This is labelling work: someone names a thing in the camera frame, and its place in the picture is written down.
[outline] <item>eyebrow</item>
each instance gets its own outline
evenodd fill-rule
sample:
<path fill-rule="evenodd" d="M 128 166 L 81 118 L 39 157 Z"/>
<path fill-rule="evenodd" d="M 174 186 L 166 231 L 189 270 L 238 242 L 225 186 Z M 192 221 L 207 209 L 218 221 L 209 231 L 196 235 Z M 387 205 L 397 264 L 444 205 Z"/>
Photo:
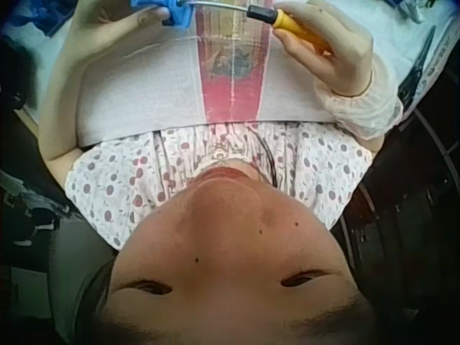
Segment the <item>eyebrow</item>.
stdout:
<path fill-rule="evenodd" d="M 163 345 L 182 344 L 169 333 L 149 330 L 141 331 L 135 325 L 120 323 L 111 319 L 99 321 L 96 327 L 96 344 L 111 345 Z"/>
<path fill-rule="evenodd" d="M 304 337 L 324 337 L 331 334 L 362 334 L 372 322 L 367 307 L 356 296 L 346 305 L 328 309 L 314 318 L 294 321 L 291 329 Z"/>

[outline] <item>blue cloth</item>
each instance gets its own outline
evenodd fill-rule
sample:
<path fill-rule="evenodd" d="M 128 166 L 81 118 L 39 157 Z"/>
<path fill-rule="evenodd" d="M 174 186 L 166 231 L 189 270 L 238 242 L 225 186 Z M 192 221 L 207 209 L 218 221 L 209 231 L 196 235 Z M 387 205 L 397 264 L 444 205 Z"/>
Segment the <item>blue cloth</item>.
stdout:
<path fill-rule="evenodd" d="M 9 22 L 21 27 L 33 23 L 45 36 L 53 36 L 73 15 L 78 0 L 30 0 L 30 17 L 16 15 Z"/>

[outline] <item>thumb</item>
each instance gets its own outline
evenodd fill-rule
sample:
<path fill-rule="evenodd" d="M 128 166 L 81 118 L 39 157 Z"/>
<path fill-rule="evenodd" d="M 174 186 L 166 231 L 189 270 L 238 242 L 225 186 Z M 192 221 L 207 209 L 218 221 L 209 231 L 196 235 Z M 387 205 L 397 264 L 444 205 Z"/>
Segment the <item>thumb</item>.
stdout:
<path fill-rule="evenodd" d="M 284 46 L 286 52 L 295 58 L 301 65 L 307 68 L 312 74 L 322 79 L 331 71 L 331 64 L 325 57 L 316 54 L 292 32 L 283 29 L 273 30 L 273 34 Z"/>
<path fill-rule="evenodd" d="M 112 40 L 117 41 L 127 36 L 131 32 L 142 28 L 148 27 L 152 24 L 159 23 L 162 20 L 170 17 L 170 11 L 166 7 L 153 7 L 112 22 L 109 25 L 111 28 Z"/>

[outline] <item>blue object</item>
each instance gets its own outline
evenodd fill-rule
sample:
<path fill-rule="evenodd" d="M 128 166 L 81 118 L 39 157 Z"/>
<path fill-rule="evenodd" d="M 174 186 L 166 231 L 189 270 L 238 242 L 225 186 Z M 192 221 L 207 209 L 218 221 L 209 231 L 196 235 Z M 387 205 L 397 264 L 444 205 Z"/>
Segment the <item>blue object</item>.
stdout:
<path fill-rule="evenodd" d="M 16 27 L 33 23 L 45 36 L 53 36 L 73 15 L 78 0 L 30 0 L 32 16 L 12 16 L 9 22 Z"/>
<path fill-rule="evenodd" d="M 163 25 L 183 28 L 190 26 L 194 6 L 187 4 L 187 0 L 131 0 L 131 7 L 134 9 L 144 9 L 150 6 L 167 7 L 170 10 L 171 17 L 164 20 Z"/>

